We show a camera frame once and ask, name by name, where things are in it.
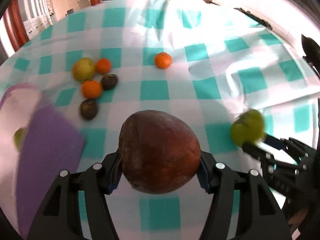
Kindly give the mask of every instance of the green apple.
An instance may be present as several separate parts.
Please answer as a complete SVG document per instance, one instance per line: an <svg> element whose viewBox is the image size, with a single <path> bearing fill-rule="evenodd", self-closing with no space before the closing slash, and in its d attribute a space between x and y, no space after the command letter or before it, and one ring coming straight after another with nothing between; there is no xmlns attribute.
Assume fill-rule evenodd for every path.
<svg viewBox="0 0 320 240"><path fill-rule="evenodd" d="M13 141L18 151L21 151L22 149L22 145L23 145L26 133L27 133L27 128L21 127L13 135Z"/></svg>
<svg viewBox="0 0 320 240"><path fill-rule="evenodd" d="M91 59L84 57L73 65L72 73L75 80L82 83L93 78L96 73L96 66Z"/></svg>
<svg viewBox="0 0 320 240"><path fill-rule="evenodd" d="M233 142L239 147L245 141L257 143L265 138L263 116L258 110L249 109L232 124L230 132Z"/></svg>

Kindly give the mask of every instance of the tablecloth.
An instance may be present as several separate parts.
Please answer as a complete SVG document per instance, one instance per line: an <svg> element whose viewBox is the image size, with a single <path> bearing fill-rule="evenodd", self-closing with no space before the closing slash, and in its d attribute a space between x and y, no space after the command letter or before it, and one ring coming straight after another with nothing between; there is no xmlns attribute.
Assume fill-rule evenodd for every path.
<svg viewBox="0 0 320 240"><path fill-rule="evenodd" d="M159 52L172 56L163 70ZM70 70L82 57L112 62L114 90L98 99L92 121L78 114L84 100ZM113 0L75 12L42 31L0 67L0 95L18 82L38 85L87 140L79 171L116 151L124 120L143 109L170 113L186 122L201 149L230 168L255 166L230 140L235 118L248 108L261 111L266 131L315 146L320 83L309 65L274 33L231 8L202 0ZM91 238L84 194L84 236ZM133 190L124 177L107 203L120 239L198 239L212 195L193 178L165 195ZM235 233L235 192L229 230Z"/></svg>

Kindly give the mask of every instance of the white cabinet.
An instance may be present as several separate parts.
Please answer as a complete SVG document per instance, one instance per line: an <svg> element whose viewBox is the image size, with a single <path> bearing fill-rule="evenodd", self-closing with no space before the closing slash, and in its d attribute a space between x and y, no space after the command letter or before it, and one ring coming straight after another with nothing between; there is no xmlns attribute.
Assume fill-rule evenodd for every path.
<svg viewBox="0 0 320 240"><path fill-rule="evenodd" d="M23 25L30 40L52 25L45 0L18 0L18 3Z"/></svg>

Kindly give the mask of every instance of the tangerine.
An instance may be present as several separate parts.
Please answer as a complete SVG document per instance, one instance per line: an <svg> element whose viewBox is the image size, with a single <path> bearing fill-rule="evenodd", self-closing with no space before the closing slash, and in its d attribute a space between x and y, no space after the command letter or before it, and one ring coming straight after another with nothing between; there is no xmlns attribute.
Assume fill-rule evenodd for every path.
<svg viewBox="0 0 320 240"><path fill-rule="evenodd" d="M112 63L107 58L101 58L96 63L96 70L100 74L105 74L110 72L111 68L112 68Z"/></svg>
<svg viewBox="0 0 320 240"><path fill-rule="evenodd" d="M155 64L158 68L167 68L171 65L172 58L168 53L161 52L155 57Z"/></svg>
<svg viewBox="0 0 320 240"><path fill-rule="evenodd" d="M98 98L102 94L102 85L96 80L87 80L81 85L81 91L85 98Z"/></svg>

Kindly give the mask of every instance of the purple object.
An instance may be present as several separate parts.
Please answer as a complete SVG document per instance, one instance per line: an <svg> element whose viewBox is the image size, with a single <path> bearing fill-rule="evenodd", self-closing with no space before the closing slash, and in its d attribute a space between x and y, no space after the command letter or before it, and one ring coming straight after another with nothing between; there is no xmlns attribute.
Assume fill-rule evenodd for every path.
<svg viewBox="0 0 320 240"><path fill-rule="evenodd" d="M27 239L37 209L61 170L75 173L83 137L45 102L37 106L22 147L16 185L20 235Z"/></svg>

